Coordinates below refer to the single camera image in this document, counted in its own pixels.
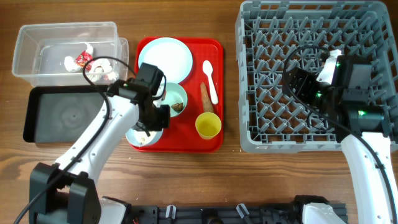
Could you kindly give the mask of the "light blue bowl with crumbs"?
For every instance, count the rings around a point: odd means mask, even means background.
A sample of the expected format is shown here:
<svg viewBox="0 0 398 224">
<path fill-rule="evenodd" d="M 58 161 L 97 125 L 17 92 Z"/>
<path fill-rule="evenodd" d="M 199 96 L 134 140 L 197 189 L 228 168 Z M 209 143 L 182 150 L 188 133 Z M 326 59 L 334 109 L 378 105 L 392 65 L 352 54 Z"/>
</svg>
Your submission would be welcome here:
<svg viewBox="0 0 398 224">
<path fill-rule="evenodd" d="M 130 129 L 125 137 L 128 143 L 134 147 L 151 146 L 159 141 L 163 131 L 150 131 L 149 136 L 144 131 Z"/>
</svg>

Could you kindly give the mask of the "red snack wrapper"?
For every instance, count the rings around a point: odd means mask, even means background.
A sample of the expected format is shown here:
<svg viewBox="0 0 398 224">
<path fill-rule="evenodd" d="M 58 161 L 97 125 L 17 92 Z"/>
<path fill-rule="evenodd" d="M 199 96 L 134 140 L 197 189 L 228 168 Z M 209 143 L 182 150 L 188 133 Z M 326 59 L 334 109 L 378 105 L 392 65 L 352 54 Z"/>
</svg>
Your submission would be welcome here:
<svg viewBox="0 0 398 224">
<path fill-rule="evenodd" d="M 77 58 L 75 59 L 75 63 L 83 68 L 87 62 L 93 59 L 93 55 L 87 51 L 83 51 Z"/>
</svg>

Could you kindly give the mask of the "white tissue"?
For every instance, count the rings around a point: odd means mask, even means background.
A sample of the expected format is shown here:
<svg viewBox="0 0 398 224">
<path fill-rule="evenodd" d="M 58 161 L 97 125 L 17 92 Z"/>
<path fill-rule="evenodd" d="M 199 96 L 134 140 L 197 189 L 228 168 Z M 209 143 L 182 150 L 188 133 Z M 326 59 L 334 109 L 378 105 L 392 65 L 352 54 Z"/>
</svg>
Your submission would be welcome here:
<svg viewBox="0 0 398 224">
<path fill-rule="evenodd" d="M 93 83 L 102 81 L 116 81 L 119 78 L 119 73 L 115 72 L 111 63 L 106 58 L 100 58 L 90 63 L 91 68 L 86 76 Z"/>
</svg>

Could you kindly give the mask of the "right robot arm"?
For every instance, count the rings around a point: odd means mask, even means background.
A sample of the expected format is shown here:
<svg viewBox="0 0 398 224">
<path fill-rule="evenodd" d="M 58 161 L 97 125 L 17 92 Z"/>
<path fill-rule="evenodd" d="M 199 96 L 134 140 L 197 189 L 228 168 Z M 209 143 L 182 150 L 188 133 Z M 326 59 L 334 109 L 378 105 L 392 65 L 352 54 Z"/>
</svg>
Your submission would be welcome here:
<svg viewBox="0 0 398 224">
<path fill-rule="evenodd" d="M 320 47 L 319 74 L 284 65 L 282 91 L 335 129 L 349 165 L 360 223 L 397 223 L 389 116 L 369 104 L 371 63 Z"/>
</svg>

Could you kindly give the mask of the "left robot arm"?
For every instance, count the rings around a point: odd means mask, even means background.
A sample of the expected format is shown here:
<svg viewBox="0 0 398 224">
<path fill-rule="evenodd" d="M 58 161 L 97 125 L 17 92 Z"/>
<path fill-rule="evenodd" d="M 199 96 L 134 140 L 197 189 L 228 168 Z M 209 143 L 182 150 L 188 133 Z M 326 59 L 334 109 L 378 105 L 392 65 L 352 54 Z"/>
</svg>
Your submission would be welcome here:
<svg viewBox="0 0 398 224">
<path fill-rule="evenodd" d="M 30 175 L 30 223 L 132 223 L 131 204 L 100 198 L 96 183 L 110 155 L 130 130 L 150 136 L 170 124 L 170 107 L 154 101 L 164 73 L 143 63 L 134 78 L 117 80 L 91 124 L 53 165 L 39 163 Z"/>
</svg>

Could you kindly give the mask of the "grey dishwasher rack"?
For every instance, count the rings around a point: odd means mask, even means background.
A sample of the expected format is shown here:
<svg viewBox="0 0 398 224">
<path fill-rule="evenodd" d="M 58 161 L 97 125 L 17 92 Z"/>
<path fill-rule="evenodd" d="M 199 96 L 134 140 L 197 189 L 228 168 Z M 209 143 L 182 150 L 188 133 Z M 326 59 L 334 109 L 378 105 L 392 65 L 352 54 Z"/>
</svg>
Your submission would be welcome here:
<svg viewBox="0 0 398 224">
<path fill-rule="evenodd" d="M 369 102 L 397 128 L 397 37 L 380 1 L 245 1 L 235 23 L 239 131 L 246 152 L 338 151 L 327 121 L 282 92 L 282 73 L 322 69 L 320 47 L 373 66 Z"/>
</svg>

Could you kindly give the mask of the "brown food scrap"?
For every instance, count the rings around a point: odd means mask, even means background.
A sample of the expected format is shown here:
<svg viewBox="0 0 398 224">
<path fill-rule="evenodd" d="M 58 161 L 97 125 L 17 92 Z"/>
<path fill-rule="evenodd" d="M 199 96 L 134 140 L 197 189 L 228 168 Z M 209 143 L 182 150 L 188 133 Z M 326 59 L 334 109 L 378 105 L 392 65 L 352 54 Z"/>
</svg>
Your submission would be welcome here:
<svg viewBox="0 0 398 224">
<path fill-rule="evenodd" d="M 175 103 L 175 104 L 173 104 L 173 105 L 171 106 L 171 108 L 172 108 L 175 112 L 180 113 L 180 112 L 182 112 L 182 111 L 184 110 L 184 105 L 183 105 L 183 103 Z"/>
</svg>

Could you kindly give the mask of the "light green bowl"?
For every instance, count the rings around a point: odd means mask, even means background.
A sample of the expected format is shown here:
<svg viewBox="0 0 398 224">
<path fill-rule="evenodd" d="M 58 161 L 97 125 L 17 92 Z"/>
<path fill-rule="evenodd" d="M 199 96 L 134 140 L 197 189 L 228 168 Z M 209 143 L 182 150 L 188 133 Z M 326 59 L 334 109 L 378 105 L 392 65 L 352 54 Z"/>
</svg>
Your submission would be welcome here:
<svg viewBox="0 0 398 224">
<path fill-rule="evenodd" d="M 179 114 L 181 114 L 183 111 L 177 113 L 171 108 L 171 106 L 175 103 L 183 103 L 185 109 L 188 103 L 187 93 L 185 89 L 177 83 L 166 83 L 165 90 L 166 90 L 165 100 L 161 103 L 161 105 L 170 106 L 170 116 L 172 118 L 176 117 Z"/>
</svg>

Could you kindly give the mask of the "yellow plastic cup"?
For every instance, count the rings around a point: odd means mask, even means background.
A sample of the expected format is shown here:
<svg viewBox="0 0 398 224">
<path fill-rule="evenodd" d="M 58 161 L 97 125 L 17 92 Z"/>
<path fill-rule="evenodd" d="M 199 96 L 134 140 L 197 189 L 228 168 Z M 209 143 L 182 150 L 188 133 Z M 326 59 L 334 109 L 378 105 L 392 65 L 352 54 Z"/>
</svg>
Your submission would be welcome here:
<svg viewBox="0 0 398 224">
<path fill-rule="evenodd" d="M 200 114 L 195 121 L 195 128 L 202 139 L 212 139 L 221 131 L 221 120 L 218 115 L 211 112 Z"/>
</svg>

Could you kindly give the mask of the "red plastic tray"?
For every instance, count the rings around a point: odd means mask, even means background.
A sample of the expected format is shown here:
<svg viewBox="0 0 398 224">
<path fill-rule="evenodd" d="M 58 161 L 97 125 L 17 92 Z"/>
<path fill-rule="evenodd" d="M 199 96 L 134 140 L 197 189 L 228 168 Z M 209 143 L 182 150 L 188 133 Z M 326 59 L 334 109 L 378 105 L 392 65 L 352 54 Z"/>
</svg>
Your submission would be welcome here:
<svg viewBox="0 0 398 224">
<path fill-rule="evenodd" d="M 142 39 L 137 46 L 135 71 L 139 71 L 138 58 L 143 47 L 150 41 L 160 37 Z M 214 152 L 223 143 L 223 133 L 213 139 L 205 140 L 195 129 L 195 120 L 203 112 L 200 83 L 208 85 L 208 78 L 203 73 L 202 64 L 209 60 L 213 66 L 213 81 L 218 94 L 219 103 L 213 109 L 220 119 L 224 119 L 224 51 L 223 46 L 215 39 L 177 37 L 191 51 L 193 67 L 189 76 L 178 83 L 188 96 L 184 111 L 170 119 L 170 126 L 163 130 L 159 141 L 151 146 L 132 147 L 141 152 Z"/>
</svg>

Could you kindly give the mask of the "large light blue plate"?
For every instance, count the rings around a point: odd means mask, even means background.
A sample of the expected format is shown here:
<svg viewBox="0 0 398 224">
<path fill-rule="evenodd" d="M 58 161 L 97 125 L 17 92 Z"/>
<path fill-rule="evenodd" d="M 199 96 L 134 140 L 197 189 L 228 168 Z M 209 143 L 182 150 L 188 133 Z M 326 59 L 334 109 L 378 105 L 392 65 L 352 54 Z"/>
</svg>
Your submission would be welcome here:
<svg viewBox="0 0 398 224">
<path fill-rule="evenodd" d="M 161 37 L 150 41 L 139 53 L 138 66 L 142 63 L 155 65 L 170 83 L 186 79 L 193 67 L 193 55 L 180 40 Z"/>
</svg>

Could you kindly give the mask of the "white plastic spoon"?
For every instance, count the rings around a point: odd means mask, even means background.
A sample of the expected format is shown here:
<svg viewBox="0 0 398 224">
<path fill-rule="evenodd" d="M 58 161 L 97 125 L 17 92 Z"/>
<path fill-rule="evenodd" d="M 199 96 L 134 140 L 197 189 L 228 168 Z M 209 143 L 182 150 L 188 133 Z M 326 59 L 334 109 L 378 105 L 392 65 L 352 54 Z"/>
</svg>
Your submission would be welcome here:
<svg viewBox="0 0 398 224">
<path fill-rule="evenodd" d="M 209 60 L 205 60 L 203 62 L 202 70 L 203 70 L 203 73 L 208 77 L 208 85 L 209 85 L 211 102 L 214 105 L 217 105 L 219 103 L 218 94 L 216 92 L 215 84 L 214 84 L 213 77 L 212 77 L 213 66 L 212 66 L 212 64 L 211 64 L 211 62 Z"/>
</svg>

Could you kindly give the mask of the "crumpled white paper scrap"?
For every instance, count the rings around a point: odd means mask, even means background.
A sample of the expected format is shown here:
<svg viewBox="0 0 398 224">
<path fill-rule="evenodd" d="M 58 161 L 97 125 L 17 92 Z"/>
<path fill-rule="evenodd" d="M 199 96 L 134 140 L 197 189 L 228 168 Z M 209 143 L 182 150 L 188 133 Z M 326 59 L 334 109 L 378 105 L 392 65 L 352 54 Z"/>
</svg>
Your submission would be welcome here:
<svg viewBox="0 0 398 224">
<path fill-rule="evenodd" d="M 85 42 L 85 45 L 86 49 L 84 51 L 87 51 L 93 55 L 94 48 L 92 47 L 92 45 L 87 42 Z M 79 72 L 82 69 L 75 63 L 75 59 L 76 57 L 73 58 L 72 56 L 66 56 L 64 58 L 64 66 L 68 72 Z"/>
</svg>

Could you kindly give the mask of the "black plastic tray bin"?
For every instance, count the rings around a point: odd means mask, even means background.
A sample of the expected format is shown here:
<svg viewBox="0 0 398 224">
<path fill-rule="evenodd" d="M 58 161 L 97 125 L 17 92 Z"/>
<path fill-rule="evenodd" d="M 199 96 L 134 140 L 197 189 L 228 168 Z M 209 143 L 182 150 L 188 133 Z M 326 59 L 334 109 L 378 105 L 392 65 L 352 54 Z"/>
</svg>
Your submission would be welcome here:
<svg viewBox="0 0 398 224">
<path fill-rule="evenodd" d="M 29 93 L 25 142 L 75 142 L 100 111 L 104 99 L 89 85 L 37 86 Z"/>
</svg>

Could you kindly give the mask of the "clear plastic bin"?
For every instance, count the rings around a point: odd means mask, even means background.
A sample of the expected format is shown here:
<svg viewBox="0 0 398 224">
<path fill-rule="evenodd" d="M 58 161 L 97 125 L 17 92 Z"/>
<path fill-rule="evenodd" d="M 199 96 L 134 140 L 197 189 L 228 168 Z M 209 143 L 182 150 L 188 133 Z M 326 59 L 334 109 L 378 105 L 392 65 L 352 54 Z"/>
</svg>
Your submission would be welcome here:
<svg viewBox="0 0 398 224">
<path fill-rule="evenodd" d="M 65 67 L 83 52 L 129 62 L 128 41 L 114 22 L 32 24 L 19 30 L 12 74 L 32 86 L 87 85 L 81 66 Z"/>
</svg>

